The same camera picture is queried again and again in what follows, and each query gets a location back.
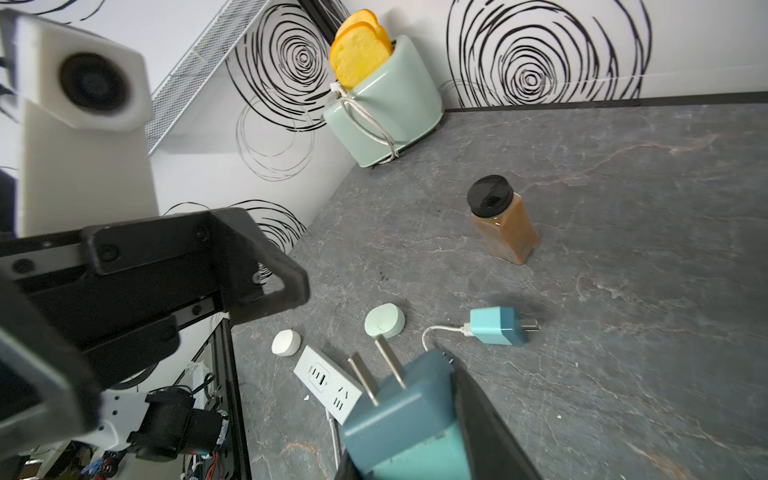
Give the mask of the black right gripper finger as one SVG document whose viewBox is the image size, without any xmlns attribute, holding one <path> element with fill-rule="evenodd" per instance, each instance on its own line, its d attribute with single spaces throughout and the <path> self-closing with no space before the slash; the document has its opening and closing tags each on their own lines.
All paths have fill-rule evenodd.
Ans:
<svg viewBox="0 0 768 480">
<path fill-rule="evenodd" d="M 541 480 L 534 463 L 471 375 L 457 368 L 451 381 L 470 478 Z"/>
</svg>

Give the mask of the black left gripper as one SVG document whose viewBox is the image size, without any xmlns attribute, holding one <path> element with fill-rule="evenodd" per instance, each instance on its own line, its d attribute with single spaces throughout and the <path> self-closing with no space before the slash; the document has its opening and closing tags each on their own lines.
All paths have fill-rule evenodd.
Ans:
<svg viewBox="0 0 768 480">
<path fill-rule="evenodd" d="M 283 288 L 254 282 L 263 266 Z M 241 208 L 1 243 L 1 452 L 95 430 L 103 394 L 174 353 L 180 328 L 306 304 L 306 270 Z"/>
</svg>

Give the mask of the teal charger with black cable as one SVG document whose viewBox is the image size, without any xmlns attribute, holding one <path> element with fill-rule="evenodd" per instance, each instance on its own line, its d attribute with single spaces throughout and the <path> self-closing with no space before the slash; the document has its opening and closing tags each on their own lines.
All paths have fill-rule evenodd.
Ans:
<svg viewBox="0 0 768 480">
<path fill-rule="evenodd" d="M 379 383 L 349 358 L 367 396 L 342 426 L 345 459 L 362 479 L 469 479 L 448 358 L 427 351 L 402 364 L 384 337 L 375 344 L 392 374 Z"/>
</svg>

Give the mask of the white power strip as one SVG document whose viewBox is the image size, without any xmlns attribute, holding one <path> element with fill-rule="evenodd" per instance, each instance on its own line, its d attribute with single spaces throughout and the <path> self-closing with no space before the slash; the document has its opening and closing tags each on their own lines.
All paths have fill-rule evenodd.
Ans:
<svg viewBox="0 0 768 480">
<path fill-rule="evenodd" d="M 293 373 L 341 425 L 363 394 L 363 387 L 355 379 L 310 345 L 304 347 Z"/>
</svg>

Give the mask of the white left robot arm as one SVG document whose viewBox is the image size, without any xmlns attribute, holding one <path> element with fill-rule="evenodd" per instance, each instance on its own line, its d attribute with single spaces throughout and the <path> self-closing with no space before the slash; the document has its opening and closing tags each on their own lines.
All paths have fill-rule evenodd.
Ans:
<svg viewBox="0 0 768 480">
<path fill-rule="evenodd" d="M 90 226 L 1 242 L 1 454 L 81 439 L 156 462 L 208 453 L 222 413 L 180 387 L 121 394 L 180 331 L 305 304 L 306 271 L 241 208 Z"/>
</svg>

